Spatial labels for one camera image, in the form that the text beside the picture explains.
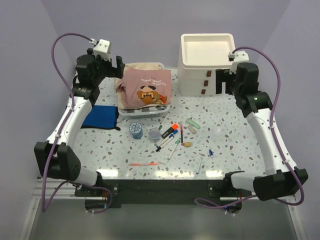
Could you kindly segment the white drawer cabinet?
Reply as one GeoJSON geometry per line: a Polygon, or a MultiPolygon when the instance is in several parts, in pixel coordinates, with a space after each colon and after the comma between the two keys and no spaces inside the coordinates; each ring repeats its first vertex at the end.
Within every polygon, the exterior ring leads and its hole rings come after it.
{"type": "Polygon", "coordinates": [[[230,69],[229,52],[235,49],[230,33],[185,33],[180,37],[178,93],[181,96],[214,96],[216,70],[230,69]]]}

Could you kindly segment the pink printed t-shirt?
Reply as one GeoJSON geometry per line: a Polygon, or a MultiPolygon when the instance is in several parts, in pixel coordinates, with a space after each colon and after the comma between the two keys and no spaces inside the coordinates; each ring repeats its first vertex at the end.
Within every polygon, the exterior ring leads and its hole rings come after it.
{"type": "Polygon", "coordinates": [[[171,71],[129,68],[114,88],[125,109],[168,105],[172,98],[171,71]]]}

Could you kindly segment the beige eraser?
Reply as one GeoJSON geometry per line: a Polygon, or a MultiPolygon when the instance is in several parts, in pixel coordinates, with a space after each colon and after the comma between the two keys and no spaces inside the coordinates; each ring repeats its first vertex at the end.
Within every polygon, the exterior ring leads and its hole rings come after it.
{"type": "Polygon", "coordinates": [[[196,129],[192,126],[192,125],[189,125],[188,126],[188,129],[190,130],[190,132],[192,133],[192,134],[195,134],[197,131],[196,131],[196,129]]]}

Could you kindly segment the white laundry basket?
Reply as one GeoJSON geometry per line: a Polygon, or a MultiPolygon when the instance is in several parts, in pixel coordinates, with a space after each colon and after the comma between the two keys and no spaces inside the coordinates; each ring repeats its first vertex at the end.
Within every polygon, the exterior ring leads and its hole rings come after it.
{"type": "MultiPolygon", "coordinates": [[[[165,70],[162,63],[159,63],[159,62],[151,62],[151,63],[159,64],[162,66],[162,69],[165,70]]],[[[131,119],[151,118],[151,117],[156,117],[161,114],[167,113],[169,111],[169,108],[170,108],[170,104],[168,105],[150,104],[150,105],[147,105],[141,108],[135,108],[135,109],[120,109],[118,107],[118,112],[121,116],[128,117],[131,119]]]]}

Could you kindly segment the brown small eraser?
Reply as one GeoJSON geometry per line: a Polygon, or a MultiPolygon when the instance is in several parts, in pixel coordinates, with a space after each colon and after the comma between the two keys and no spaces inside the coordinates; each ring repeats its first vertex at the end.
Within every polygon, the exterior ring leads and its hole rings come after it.
{"type": "Polygon", "coordinates": [[[185,143],[184,143],[184,146],[185,146],[186,148],[191,147],[191,146],[192,146],[192,143],[191,143],[191,142],[185,142],[185,143]]]}

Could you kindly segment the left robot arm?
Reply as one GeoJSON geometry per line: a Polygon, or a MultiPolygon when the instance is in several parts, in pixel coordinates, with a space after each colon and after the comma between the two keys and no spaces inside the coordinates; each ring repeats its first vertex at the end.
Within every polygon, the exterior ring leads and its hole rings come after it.
{"type": "Polygon", "coordinates": [[[124,68],[121,56],[116,57],[116,66],[113,66],[111,60],[95,55],[91,48],[77,58],[72,96],[64,114],[46,141],[37,142],[34,146],[42,177],[86,185],[86,191],[92,196],[99,196],[103,192],[104,184],[99,181],[101,174],[82,166],[73,147],[85,118],[98,99],[100,83],[105,78],[122,78],[124,68]]]}

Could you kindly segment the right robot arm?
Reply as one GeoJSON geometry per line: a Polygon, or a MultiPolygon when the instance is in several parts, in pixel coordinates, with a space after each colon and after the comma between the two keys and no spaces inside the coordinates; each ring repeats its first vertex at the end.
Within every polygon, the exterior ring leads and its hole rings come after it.
{"type": "Polygon", "coordinates": [[[220,94],[225,83],[226,94],[234,96],[236,106],[252,128],[265,168],[264,176],[245,171],[226,173],[223,192],[233,197],[240,190],[246,190],[254,192],[261,201],[278,201],[302,192],[302,186],[309,178],[308,172],[297,166],[286,148],[272,111],[276,103],[258,89],[258,66],[243,62],[237,65],[234,73],[229,69],[218,69],[215,75],[216,92],[220,94]]]}

